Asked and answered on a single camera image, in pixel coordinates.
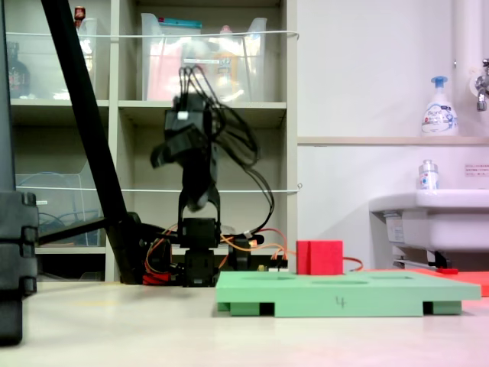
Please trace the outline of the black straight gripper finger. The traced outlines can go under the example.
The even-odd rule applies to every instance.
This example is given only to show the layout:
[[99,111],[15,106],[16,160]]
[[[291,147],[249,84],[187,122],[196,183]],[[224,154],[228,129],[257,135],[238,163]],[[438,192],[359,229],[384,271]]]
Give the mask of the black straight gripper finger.
[[151,152],[151,165],[153,168],[165,164],[178,163],[181,167],[190,165],[193,161],[202,161],[206,158],[208,139],[196,129],[187,129],[167,136],[165,141],[155,147]]

